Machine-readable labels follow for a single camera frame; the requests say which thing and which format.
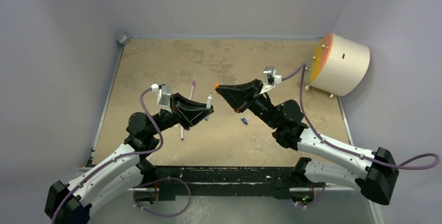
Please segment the white pen brown tip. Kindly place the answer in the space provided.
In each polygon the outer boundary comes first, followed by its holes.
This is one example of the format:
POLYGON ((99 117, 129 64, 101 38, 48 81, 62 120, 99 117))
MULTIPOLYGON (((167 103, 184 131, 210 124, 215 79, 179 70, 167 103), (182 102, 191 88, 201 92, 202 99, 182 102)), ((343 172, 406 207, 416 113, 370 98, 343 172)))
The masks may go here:
POLYGON ((189 93, 189 100, 192 100, 192 99, 193 99, 193 96, 194 96, 194 89, 195 89, 195 86, 192 86, 192 85, 191 85, 191 90, 190 90, 190 93, 189 93))

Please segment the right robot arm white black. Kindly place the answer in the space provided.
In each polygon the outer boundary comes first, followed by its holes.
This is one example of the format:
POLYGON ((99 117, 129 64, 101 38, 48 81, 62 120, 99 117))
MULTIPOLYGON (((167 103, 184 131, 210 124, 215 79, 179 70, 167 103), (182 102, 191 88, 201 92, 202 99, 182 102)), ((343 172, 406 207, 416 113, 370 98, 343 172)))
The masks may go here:
POLYGON ((273 105, 267 94, 262 94, 263 82, 255 79, 237 85, 216 85, 216 92, 236 112, 251 111, 273 129, 272 136, 283 148, 314 154, 333 162, 331 175, 323 168, 314 168, 309 161, 293 171, 297 185, 309 182, 329 182, 360 189, 368 200, 389 205, 399 176, 392 153, 378 147, 373 151, 316 134, 302 122, 304 114, 293 99, 273 105))

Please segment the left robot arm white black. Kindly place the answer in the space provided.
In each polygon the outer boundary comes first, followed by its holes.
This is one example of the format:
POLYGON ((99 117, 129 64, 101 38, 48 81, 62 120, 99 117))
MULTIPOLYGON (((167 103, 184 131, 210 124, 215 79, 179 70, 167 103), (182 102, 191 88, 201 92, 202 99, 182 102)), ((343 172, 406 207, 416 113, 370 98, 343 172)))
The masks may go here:
POLYGON ((130 116, 128 137, 99 164, 67 183, 51 185, 44 212, 51 223, 88 223, 99 209, 129 188, 149 187, 155 182, 154 167, 147 157, 164 144, 162 131, 181 125, 189 130, 213 113, 212 101, 198 103, 179 93, 158 92, 160 111, 130 116))

